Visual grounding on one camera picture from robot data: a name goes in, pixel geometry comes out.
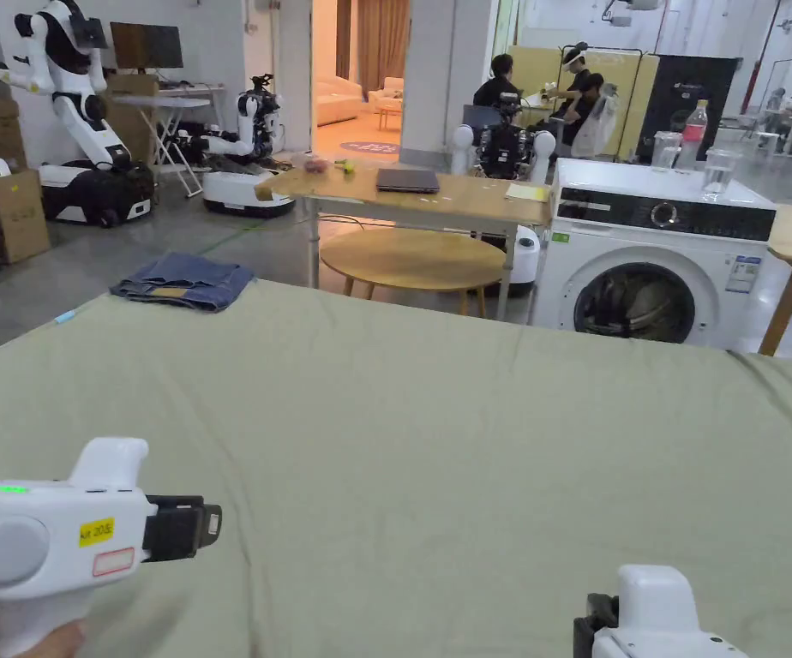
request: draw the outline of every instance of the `clear plastic container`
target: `clear plastic container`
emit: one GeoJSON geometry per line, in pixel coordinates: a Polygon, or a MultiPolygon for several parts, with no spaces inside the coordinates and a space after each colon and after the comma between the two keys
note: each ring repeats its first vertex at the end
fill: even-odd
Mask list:
{"type": "Polygon", "coordinates": [[[734,178],[740,154],[712,148],[706,152],[704,165],[704,194],[722,194],[734,178]]]}
{"type": "Polygon", "coordinates": [[[674,168],[676,156],[680,153],[682,133],[655,133],[655,150],[652,151],[652,167],[664,170],[674,168]]]}
{"type": "Polygon", "coordinates": [[[698,161],[700,142],[706,135],[706,101],[698,101],[698,106],[686,120],[686,129],[682,132],[682,151],[676,160],[678,170],[694,171],[698,161]]]}

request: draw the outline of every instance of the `red label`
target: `red label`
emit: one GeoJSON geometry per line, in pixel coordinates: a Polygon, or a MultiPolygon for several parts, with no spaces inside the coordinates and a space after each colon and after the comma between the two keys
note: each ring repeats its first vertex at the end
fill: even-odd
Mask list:
{"type": "Polygon", "coordinates": [[[683,141],[703,141],[706,129],[703,125],[687,125],[682,132],[683,141]]]}
{"type": "Polygon", "coordinates": [[[95,578],[128,571],[134,564],[134,549],[123,548],[120,551],[98,553],[94,557],[92,576],[95,578]]]}

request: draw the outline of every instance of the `green bedsheet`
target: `green bedsheet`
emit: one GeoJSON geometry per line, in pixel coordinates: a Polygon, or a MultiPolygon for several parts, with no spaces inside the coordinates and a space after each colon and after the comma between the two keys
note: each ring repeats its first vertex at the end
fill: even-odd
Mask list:
{"type": "Polygon", "coordinates": [[[568,658],[628,562],[792,656],[792,362],[267,282],[215,316],[102,297],[0,349],[0,477],[98,435],[224,528],[99,590],[86,656],[568,658]]]}

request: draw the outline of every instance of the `green led light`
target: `green led light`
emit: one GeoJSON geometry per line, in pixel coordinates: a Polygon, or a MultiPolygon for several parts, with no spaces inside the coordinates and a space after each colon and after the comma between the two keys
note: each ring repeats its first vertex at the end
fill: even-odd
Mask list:
{"type": "Polygon", "coordinates": [[[5,484],[0,484],[0,491],[4,493],[27,493],[29,490],[30,489],[26,487],[10,487],[5,484]]]}

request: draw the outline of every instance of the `person in black shirt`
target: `person in black shirt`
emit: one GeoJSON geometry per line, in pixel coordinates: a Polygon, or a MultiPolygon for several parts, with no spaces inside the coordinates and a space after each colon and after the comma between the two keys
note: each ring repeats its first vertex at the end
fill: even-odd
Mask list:
{"type": "Polygon", "coordinates": [[[564,126],[564,143],[572,146],[579,134],[581,127],[585,124],[597,100],[601,98],[601,87],[603,86],[603,76],[599,73],[590,73],[585,77],[579,89],[579,97],[567,107],[564,115],[567,125],[564,126]]]}
{"type": "Polygon", "coordinates": [[[500,104],[500,95],[503,93],[518,94],[518,88],[512,84],[513,60],[510,54],[499,54],[491,62],[491,72],[494,77],[484,82],[472,97],[473,105],[496,107],[500,104]]]}
{"type": "Polygon", "coordinates": [[[582,96],[582,86],[587,81],[588,76],[591,75],[591,71],[585,66],[585,50],[587,47],[588,44],[583,41],[567,51],[567,54],[564,56],[564,69],[572,73],[575,77],[573,78],[573,83],[567,87],[566,91],[555,91],[548,95],[551,99],[566,100],[566,102],[558,108],[557,112],[551,115],[552,117],[564,118],[570,104],[582,96]]]}

